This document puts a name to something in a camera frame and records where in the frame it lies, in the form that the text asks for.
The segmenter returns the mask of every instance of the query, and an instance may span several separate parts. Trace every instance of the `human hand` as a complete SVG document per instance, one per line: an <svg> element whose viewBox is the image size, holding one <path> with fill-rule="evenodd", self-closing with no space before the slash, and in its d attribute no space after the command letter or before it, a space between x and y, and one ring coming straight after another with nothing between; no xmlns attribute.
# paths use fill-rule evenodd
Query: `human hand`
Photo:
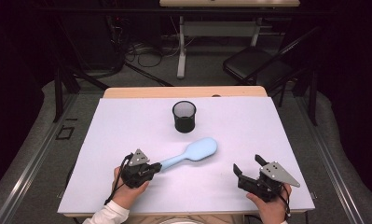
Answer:
<svg viewBox="0 0 372 224"><path fill-rule="evenodd" d="M119 171L120 171L119 167L117 167L114 170L114 181L113 181L112 189L116 189L124 183L122 181L122 178L120 178L118 180L117 185L115 186ZM145 192L145 189L147 189L148 184L149 184L149 181L145 181L144 184L137 189L131 189L130 187L124 184L121 186L121 188L119 188L116 191L112 200L119 206L125 209L130 209L133 203L135 202L136 198L139 195L141 195L143 192Z"/></svg>
<svg viewBox="0 0 372 224"><path fill-rule="evenodd" d="M291 187L288 184L283 184L282 197L287 201L291 194ZM253 193L248 193L246 197L252 200L258 208L259 215L264 224L280 224L284 222L286 216L286 204L276 197L271 202L264 202Z"/></svg>

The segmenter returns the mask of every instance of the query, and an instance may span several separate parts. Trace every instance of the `light blue spatula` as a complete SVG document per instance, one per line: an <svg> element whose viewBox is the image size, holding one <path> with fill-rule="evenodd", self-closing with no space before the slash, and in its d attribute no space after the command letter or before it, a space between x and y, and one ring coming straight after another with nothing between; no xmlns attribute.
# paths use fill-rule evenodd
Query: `light blue spatula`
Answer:
<svg viewBox="0 0 372 224"><path fill-rule="evenodd" d="M189 144L186 151L173 158L161 162L161 171L170 166L175 165L177 162L188 159L191 161L200 161L210 155L213 155L217 150L217 143L211 137L202 138L196 142Z"/></svg>

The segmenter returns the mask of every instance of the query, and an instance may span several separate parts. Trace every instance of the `table leg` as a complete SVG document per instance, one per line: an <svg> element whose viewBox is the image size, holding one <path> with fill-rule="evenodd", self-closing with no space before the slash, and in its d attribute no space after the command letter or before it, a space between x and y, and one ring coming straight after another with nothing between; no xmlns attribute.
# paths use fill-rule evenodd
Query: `table leg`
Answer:
<svg viewBox="0 0 372 224"><path fill-rule="evenodd" d="M255 33L253 34L252 43L251 43L251 46L253 47L255 47L255 45L257 44L257 39L258 39L261 23L262 23L262 18L257 18L255 22Z"/></svg>
<svg viewBox="0 0 372 224"><path fill-rule="evenodd" d="M179 22L179 48L180 48L180 56L179 56L179 65L177 67L177 78L184 78L185 77L185 70L186 70L186 49L185 49L185 33L184 33L184 17L180 16Z"/></svg>

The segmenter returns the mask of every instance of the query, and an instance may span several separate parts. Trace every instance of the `person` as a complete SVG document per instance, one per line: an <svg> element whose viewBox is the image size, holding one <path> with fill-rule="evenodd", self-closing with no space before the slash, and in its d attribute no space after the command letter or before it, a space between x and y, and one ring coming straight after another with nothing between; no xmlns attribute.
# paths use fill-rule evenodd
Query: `person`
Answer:
<svg viewBox="0 0 372 224"><path fill-rule="evenodd" d="M291 194L291 187L288 184L283 184L282 197L287 201ZM258 208L258 213L264 224L286 224L284 219L286 214L286 205L279 198L276 197L269 203L264 202L253 193L247 193L246 197L250 199Z"/></svg>
<svg viewBox="0 0 372 224"><path fill-rule="evenodd" d="M131 206L136 199L143 193L148 187L149 181L144 182L142 186L137 189L131 189L127 185L123 185L123 181L120 178L117 186L115 186L117 175L120 168L117 167L114 171L114 181L112 189L121 186L113 196L113 199L103 207L101 211L96 212L92 218L84 220L83 224L119 224L125 222L128 219ZM282 197L288 200L291 194L291 187L288 184L284 184L282 190ZM282 200L277 197L275 200L265 203L263 200L253 193L247 193L246 197L250 199L258 208L258 213L264 224L286 224L284 220L286 215L286 206Z"/></svg>
<svg viewBox="0 0 372 224"><path fill-rule="evenodd" d="M114 181L112 189L117 188L123 184L122 179L118 180L117 186L116 178L119 173L119 167L114 170ZM113 199L103 207L101 211L96 212L92 218L84 220L83 224L119 224L123 223L128 219L130 209L137 197L145 192L149 181L145 181L142 186L137 189L131 189L127 185L122 185L113 196Z"/></svg>

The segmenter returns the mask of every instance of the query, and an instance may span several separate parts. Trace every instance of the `black chair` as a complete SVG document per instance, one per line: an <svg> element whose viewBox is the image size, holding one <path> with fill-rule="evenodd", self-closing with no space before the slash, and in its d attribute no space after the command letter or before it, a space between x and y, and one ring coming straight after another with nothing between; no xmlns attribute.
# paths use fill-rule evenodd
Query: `black chair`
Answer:
<svg viewBox="0 0 372 224"><path fill-rule="evenodd" d="M238 81L237 85L262 86L267 92L282 86L280 91L272 95L274 97L279 92L281 93L279 106L282 106L286 83L294 77L306 74L313 67L307 55L303 55L301 58L305 59L304 62L297 63L297 65L287 63L284 56L303 44L310 44L307 40L312 40L312 37L317 36L320 31L320 27L313 28L275 55L250 46L226 59L223 62L223 70Z"/></svg>

